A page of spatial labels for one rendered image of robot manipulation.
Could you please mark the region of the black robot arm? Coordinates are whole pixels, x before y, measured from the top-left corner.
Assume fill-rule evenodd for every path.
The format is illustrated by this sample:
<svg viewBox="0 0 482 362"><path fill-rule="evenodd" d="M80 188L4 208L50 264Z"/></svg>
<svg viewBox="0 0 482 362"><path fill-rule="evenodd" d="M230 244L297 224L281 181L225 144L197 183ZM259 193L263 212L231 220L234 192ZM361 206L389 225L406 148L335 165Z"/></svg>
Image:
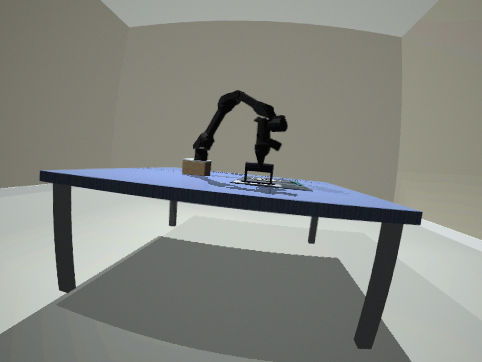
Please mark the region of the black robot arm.
<svg viewBox="0 0 482 362"><path fill-rule="evenodd" d="M284 115L277 116L274 107L268 105L266 103L257 101L253 97L248 96L244 92L240 90L235 90L234 92L228 93L226 95L221 96L218 102L218 110L215 113L212 121L210 122L209 126L207 127L206 131L200 134L198 139L193 145L193 149L195 150L195 159L200 161L207 161L207 150L210 150L212 146L213 135L218 128L221 120L224 118L225 114L230 112L235 105L238 105L240 102L244 102L248 106L253 107L254 111L265 118L258 117L254 121L258 122L258 131L265 131L265 132L284 132L288 128L288 123L285 119ZM267 120L268 118L269 120ZM279 150L281 147L281 143L268 138L268 142L272 148L275 150ZM204 147L204 148L203 148ZM201 148L201 149L199 149Z"/></svg>

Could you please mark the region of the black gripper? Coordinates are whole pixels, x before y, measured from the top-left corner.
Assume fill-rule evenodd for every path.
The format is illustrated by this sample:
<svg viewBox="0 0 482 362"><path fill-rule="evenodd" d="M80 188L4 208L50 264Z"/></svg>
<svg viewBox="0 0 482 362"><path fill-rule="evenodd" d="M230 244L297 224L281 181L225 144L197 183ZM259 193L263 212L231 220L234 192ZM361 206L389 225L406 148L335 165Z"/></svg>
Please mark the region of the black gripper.
<svg viewBox="0 0 482 362"><path fill-rule="evenodd" d="M269 151L271 149L271 145L267 143L269 137L271 137L269 132L265 132L265 131L257 132L255 153L256 153L259 168L263 167L265 156L269 154Z"/></svg>

